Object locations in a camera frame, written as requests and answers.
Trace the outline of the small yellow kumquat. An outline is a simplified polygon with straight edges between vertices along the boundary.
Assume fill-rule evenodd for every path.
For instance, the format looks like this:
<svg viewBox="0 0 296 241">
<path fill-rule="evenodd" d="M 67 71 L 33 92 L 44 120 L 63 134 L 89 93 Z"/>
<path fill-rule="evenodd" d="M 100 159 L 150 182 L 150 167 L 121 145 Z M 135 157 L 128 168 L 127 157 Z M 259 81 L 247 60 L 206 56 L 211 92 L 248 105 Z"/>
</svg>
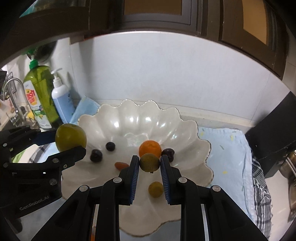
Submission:
<svg viewBox="0 0 296 241">
<path fill-rule="evenodd" d="M 154 154 L 146 153 L 140 158 L 139 166 L 143 171 L 153 173 L 159 169 L 160 161 Z"/>
</svg>

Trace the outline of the orange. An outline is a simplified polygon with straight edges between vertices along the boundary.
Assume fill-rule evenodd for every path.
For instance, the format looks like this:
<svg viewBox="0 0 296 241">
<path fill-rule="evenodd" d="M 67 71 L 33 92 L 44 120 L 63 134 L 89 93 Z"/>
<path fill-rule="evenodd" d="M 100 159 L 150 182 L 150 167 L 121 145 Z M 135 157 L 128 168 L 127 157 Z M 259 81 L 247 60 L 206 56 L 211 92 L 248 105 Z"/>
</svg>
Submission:
<svg viewBox="0 0 296 241">
<path fill-rule="evenodd" d="M 138 153 L 140 157 L 142 157 L 144 154 L 150 153 L 159 158 L 162 154 L 162 149 L 158 142 L 147 140 L 140 145 Z"/>
</svg>

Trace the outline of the yellow sponge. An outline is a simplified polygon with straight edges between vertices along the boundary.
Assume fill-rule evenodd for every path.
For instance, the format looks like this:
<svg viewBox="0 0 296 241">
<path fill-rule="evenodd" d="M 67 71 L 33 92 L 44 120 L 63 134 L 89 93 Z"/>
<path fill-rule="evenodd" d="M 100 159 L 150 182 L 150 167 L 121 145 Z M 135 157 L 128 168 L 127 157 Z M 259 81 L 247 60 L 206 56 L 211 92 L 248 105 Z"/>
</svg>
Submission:
<svg viewBox="0 0 296 241">
<path fill-rule="evenodd" d="M 27 118 L 30 118 L 31 120 L 35 120 L 35 117 L 34 117 L 34 114 L 32 111 L 30 111 L 28 114 L 27 114 Z"/>
</svg>

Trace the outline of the checkered grey kitchen cloth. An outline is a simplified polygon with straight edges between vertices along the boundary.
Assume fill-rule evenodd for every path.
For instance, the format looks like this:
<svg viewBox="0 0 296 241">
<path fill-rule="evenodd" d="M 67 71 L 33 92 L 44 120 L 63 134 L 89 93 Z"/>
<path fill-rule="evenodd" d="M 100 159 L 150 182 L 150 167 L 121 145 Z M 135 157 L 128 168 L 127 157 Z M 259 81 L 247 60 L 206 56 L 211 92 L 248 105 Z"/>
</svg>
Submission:
<svg viewBox="0 0 296 241">
<path fill-rule="evenodd" d="M 53 143 L 39 146 L 29 158 L 28 162 L 41 162 L 41 159 L 44 158 L 46 155 L 50 156 L 56 154 L 57 152 L 58 150 L 56 148 L 56 145 Z M 266 238 L 269 239 L 272 227 L 271 219 L 273 217 L 271 213 L 271 195 L 269 193 L 260 163 L 259 161 L 257 161 L 257 158 L 255 157 L 253 151 L 251 151 L 251 154 L 255 210 L 254 223 L 266 236 Z"/>
</svg>

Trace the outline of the dark wooden wall cabinet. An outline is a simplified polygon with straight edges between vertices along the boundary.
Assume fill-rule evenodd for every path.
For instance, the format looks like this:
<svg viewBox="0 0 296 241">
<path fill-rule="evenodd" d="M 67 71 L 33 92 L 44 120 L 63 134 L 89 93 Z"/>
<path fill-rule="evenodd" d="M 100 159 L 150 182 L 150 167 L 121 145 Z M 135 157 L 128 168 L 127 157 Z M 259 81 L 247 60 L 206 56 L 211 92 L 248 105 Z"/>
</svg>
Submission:
<svg viewBox="0 0 296 241">
<path fill-rule="evenodd" d="M 63 37 L 132 30 L 219 42 L 284 75 L 287 29 L 267 1 L 1 1 L 1 64 Z"/>
</svg>

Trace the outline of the white blue pump bottle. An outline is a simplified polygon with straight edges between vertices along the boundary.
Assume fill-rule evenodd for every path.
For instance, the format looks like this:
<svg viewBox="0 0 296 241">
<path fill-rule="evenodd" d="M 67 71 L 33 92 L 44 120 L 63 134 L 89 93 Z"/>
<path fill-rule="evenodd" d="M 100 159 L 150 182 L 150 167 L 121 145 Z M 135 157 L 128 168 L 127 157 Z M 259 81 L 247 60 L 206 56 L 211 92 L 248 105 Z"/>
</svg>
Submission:
<svg viewBox="0 0 296 241">
<path fill-rule="evenodd" d="M 57 72 L 60 70 L 62 70 L 62 68 L 55 69 L 51 72 L 51 74 L 54 76 L 54 88 L 52 90 L 51 96 L 62 122 L 69 123 L 74 114 L 75 108 L 68 86 L 63 84 L 61 78 L 57 74 Z"/>
</svg>

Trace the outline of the small green yellow fruit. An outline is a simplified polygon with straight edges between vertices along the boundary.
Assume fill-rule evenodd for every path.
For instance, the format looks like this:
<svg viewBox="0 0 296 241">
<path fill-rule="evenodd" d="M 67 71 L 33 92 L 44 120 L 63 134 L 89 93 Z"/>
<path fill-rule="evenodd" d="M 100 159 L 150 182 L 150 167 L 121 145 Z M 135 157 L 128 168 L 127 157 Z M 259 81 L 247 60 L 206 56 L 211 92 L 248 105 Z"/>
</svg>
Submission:
<svg viewBox="0 0 296 241">
<path fill-rule="evenodd" d="M 163 187 L 162 183 L 160 183 L 160 182 L 157 182 L 157 181 L 152 182 L 149 185 L 148 192 L 149 192 L 151 197 L 158 198 L 163 194 L 164 187 Z"/>
</svg>

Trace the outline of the small red orange tomato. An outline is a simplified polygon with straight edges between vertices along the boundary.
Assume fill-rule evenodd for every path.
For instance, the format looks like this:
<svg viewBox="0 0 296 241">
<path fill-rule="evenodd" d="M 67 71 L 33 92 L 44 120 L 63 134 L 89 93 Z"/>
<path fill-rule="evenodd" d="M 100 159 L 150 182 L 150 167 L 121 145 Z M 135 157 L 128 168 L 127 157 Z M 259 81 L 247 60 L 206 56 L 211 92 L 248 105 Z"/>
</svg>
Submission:
<svg viewBox="0 0 296 241">
<path fill-rule="evenodd" d="M 121 171 L 122 169 L 124 168 L 128 168 L 129 167 L 129 164 L 127 163 L 124 163 L 124 162 L 116 162 L 114 164 L 115 168 L 118 170 L 118 171 Z"/>
</svg>

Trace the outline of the yellow green lemon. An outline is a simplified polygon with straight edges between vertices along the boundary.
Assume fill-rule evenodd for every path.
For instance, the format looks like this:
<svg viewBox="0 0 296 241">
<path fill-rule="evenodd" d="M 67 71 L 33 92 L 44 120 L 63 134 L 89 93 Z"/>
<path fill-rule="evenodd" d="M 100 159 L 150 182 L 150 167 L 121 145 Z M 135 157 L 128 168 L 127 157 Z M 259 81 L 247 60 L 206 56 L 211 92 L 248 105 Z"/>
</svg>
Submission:
<svg viewBox="0 0 296 241">
<path fill-rule="evenodd" d="M 77 125 L 65 123 L 58 127 L 55 134 L 55 143 L 59 152 L 79 146 L 86 148 L 86 133 Z"/>
</svg>

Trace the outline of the chrome kitchen faucet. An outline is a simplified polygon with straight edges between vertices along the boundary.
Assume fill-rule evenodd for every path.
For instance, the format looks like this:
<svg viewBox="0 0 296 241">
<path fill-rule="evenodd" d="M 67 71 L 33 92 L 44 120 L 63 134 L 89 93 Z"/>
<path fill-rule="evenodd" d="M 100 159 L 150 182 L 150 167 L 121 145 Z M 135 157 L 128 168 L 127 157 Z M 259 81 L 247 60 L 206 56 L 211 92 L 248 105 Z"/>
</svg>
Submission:
<svg viewBox="0 0 296 241">
<path fill-rule="evenodd" d="M 19 117 L 20 123 L 23 124 L 24 121 L 26 120 L 26 118 L 24 117 L 24 115 L 23 115 L 23 113 L 21 111 L 21 108 L 16 103 L 15 98 L 14 98 L 14 94 L 13 94 L 11 88 L 10 88 L 10 83 L 12 83 L 14 81 L 18 82 L 21 85 L 21 87 L 23 87 L 22 82 L 18 78 L 14 78 L 13 77 L 11 79 L 7 79 L 7 80 L 4 81 L 3 87 L 1 89 L 1 95 L 3 97 L 3 100 L 5 100 L 5 97 L 6 97 L 5 92 L 6 92 L 6 90 L 8 90 L 8 92 L 9 92 L 9 98 L 11 99 L 11 101 L 13 103 L 13 106 L 15 108 L 16 116 Z"/>
</svg>

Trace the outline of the dark purple plum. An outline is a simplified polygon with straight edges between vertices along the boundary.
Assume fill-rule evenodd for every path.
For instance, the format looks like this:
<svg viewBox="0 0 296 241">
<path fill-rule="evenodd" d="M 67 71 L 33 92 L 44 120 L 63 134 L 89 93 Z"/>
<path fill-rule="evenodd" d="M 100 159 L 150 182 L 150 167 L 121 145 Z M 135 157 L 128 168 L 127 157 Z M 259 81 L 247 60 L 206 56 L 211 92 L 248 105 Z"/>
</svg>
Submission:
<svg viewBox="0 0 296 241">
<path fill-rule="evenodd" d="M 172 148 L 165 148 L 162 150 L 162 156 L 163 155 L 166 155 L 171 163 L 174 160 L 175 151 Z"/>
</svg>

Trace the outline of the light blue towel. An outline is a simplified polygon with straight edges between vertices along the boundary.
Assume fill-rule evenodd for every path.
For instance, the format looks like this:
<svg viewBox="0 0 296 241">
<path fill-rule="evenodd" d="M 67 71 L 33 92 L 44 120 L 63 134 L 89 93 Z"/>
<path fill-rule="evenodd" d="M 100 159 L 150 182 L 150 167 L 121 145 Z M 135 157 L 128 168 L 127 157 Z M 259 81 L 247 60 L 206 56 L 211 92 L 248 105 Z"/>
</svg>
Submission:
<svg viewBox="0 0 296 241">
<path fill-rule="evenodd" d="M 96 187 L 118 175 L 116 162 L 129 163 L 147 140 L 175 151 L 172 166 L 197 185 L 220 186 L 251 219 L 255 218 L 251 150 L 240 130 L 200 127 L 182 120 L 176 108 L 161 109 L 152 100 L 118 106 L 79 102 L 71 123 L 86 133 L 86 156 L 62 174 L 62 194 L 68 198 L 81 185 Z M 114 142 L 113 152 L 106 149 Z M 99 163 L 90 160 L 93 149 L 102 152 Z"/>
</svg>

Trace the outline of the black knife block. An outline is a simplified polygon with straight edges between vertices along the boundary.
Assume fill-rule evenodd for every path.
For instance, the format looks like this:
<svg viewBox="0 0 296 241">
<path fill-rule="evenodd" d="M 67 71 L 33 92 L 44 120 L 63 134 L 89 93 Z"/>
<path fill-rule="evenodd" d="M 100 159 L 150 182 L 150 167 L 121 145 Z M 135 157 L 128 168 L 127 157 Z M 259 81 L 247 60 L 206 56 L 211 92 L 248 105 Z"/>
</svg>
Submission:
<svg viewBox="0 0 296 241">
<path fill-rule="evenodd" d="M 295 95 L 289 92 L 280 104 L 245 134 L 264 177 L 272 177 L 295 150 Z"/>
</svg>

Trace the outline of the steel pot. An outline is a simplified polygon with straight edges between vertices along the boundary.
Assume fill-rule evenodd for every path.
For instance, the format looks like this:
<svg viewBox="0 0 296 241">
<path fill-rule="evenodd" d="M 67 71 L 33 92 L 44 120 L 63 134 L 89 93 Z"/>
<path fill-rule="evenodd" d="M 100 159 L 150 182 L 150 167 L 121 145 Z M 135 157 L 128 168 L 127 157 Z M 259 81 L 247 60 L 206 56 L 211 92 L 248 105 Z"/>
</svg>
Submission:
<svg viewBox="0 0 296 241">
<path fill-rule="evenodd" d="M 295 151 L 288 154 L 286 160 L 280 167 L 280 173 L 290 181 L 295 180 Z"/>
</svg>

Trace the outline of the green plastic basin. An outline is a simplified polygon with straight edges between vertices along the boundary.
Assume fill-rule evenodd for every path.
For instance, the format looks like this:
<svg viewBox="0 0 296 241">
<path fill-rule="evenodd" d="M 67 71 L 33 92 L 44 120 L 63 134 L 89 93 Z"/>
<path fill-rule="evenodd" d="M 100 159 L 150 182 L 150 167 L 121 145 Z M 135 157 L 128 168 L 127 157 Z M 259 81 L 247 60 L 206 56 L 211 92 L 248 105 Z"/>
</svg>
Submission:
<svg viewBox="0 0 296 241">
<path fill-rule="evenodd" d="M 18 153 L 17 155 L 15 155 L 15 156 L 11 159 L 11 161 L 12 161 L 13 163 L 18 163 L 18 162 L 20 161 L 21 157 L 23 156 L 24 152 L 25 152 L 25 150 L 23 150 L 23 151 L 21 151 L 20 153 Z"/>
</svg>

